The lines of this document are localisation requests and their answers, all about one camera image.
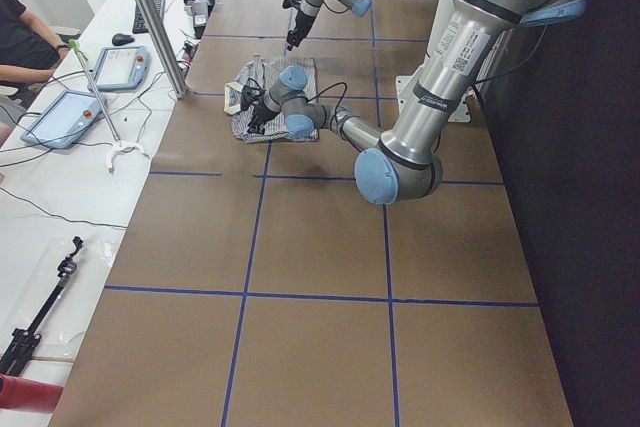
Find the blue white striped polo shirt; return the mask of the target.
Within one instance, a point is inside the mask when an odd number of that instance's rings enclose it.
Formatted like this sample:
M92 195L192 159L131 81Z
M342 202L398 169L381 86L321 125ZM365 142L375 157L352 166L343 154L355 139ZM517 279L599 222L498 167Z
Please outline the blue white striped polo shirt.
M245 85L260 87L260 101L273 112L264 133L248 133L253 106L240 109L240 94ZM318 130L295 110L316 96L316 63L311 57L280 56L264 58L255 55L245 64L236 79L225 85L224 111L231 116L235 138L247 143L275 140L315 142Z

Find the metal rod with hook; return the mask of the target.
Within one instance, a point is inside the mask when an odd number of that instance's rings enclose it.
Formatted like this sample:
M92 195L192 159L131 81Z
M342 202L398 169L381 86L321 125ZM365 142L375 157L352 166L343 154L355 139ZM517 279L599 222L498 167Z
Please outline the metal rod with hook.
M107 126L109 127L109 130L114 139L114 142L111 144L111 149L106 154L106 159L105 159L108 172L110 174L114 172L114 159L119 153L127 153L132 150L138 150L143 156L149 157L149 154L146 152L145 148L139 142L125 141L121 138L121 136L117 132L117 129L110 118L104 98L101 95L98 89L98 86L96 85L95 80L89 70L89 67L87 65L87 56L81 51L79 42L77 40L74 40L74 39L70 40L69 46L71 50L75 53L76 57L78 58L78 61L82 67L82 70L84 71L85 76L88 80L89 86L91 87L91 91L93 92L93 95L95 96L99 104L104 120L106 121Z

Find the upper blue teach pendant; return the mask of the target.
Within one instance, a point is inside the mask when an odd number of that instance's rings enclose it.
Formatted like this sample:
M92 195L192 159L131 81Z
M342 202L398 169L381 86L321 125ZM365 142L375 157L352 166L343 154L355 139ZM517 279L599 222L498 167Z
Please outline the upper blue teach pendant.
M145 80L148 66L145 46L103 47L92 75L100 92L133 91Z

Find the blue teach pendant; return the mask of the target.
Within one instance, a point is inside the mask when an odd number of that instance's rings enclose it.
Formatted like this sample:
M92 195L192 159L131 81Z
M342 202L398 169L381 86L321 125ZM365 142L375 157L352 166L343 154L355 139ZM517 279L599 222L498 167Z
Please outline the blue teach pendant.
M89 129L99 113L100 105L94 95L65 90L21 134L21 140L31 145L67 149Z
M100 92L133 91L145 80L148 66L145 46L103 47L92 75Z

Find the black computer mouse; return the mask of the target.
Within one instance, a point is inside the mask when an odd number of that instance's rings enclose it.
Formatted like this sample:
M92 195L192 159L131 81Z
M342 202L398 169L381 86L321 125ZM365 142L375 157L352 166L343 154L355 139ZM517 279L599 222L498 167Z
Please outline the black computer mouse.
M135 38L132 35L124 34L124 33L116 33L111 39L111 43L115 47L128 45L134 41L135 41Z

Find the lower blue teach pendant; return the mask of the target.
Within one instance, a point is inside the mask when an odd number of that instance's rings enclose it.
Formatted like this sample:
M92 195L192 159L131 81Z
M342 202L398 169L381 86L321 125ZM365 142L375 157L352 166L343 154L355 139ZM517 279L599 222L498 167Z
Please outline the lower blue teach pendant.
M99 113L100 105L94 95L65 90L21 134L21 140L31 145L67 149L89 129Z

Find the seated person in black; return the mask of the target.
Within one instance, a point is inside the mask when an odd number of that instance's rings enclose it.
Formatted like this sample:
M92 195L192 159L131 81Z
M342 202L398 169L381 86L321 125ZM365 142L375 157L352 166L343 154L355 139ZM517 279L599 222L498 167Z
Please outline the seated person in black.
M28 108L70 47L19 0L1 0L1 84Z

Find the red cylinder object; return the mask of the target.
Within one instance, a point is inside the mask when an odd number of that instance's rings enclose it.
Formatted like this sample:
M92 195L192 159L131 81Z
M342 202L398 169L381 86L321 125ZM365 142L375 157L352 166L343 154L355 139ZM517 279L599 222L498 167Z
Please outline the red cylinder object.
M22 377L1 375L1 408L23 412L53 413L63 387Z

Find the aluminium frame post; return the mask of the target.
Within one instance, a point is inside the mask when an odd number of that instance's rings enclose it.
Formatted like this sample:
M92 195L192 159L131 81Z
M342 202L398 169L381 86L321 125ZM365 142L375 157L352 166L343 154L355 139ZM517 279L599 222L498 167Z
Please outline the aluminium frame post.
M188 91L185 78L178 67L171 43L160 14L155 8L153 0L135 0L145 20L156 53L164 67L164 71L170 81L177 99L185 97Z

